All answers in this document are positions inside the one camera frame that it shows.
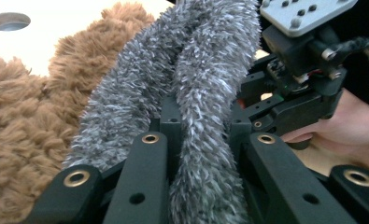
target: brown furry windscreen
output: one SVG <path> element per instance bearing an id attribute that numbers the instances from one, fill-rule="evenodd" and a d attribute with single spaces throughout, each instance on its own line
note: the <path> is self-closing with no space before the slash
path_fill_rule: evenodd
<path id="1" fill-rule="evenodd" d="M 124 44 L 154 21 L 139 4 L 117 4 L 102 16 L 59 40 L 49 77 L 0 58 L 0 223 L 29 214 L 60 172 L 92 90 Z"/>

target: mounting plate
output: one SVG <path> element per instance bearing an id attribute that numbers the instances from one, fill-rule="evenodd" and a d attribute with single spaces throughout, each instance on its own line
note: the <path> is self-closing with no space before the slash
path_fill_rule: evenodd
<path id="1" fill-rule="evenodd" d="M 351 9 L 358 0 L 263 0 L 261 15 L 290 37 L 304 35 Z"/>

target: hand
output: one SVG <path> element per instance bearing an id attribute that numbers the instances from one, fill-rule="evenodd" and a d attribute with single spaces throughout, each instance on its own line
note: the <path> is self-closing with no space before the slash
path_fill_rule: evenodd
<path id="1" fill-rule="evenodd" d="M 369 168 L 369 105 L 344 90 L 331 119 L 321 119 L 281 138 L 294 143 L 311 137 L 314 146 L 347 156 Z"/>

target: black camera rig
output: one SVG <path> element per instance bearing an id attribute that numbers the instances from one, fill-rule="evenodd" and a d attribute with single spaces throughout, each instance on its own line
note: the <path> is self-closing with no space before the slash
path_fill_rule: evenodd
<path id="1" fill-rule="evenodd" d="M 262 15 L 273 23 L 263 31 L 272 53 L 258 60 L 243 80 L 227 140 L 254 223 L 369 223 L 369 171 L 340 165 L 329 176 L 318 174 L 279 138 L 329 119 L 347 75 L 342 62 L 353 52 L 369 52 L 369 38 L 341 43 L 327 22 L 355 3 L 261 4 Z M 273 16 L 286 8 L 295 11 L 293 18 Z M 305 15 L 318 10 L 317 17 Z M 272 96 L 261 100 L 267 92 Z M 24 223 L 167 223 L 168 187 L 178 168 L 181 141 L 178 105 L 174 96 L 166 96 L 161 117 L 134 140 L 125 161 L 102 174 L 88 165 L 61 171 Z"/>

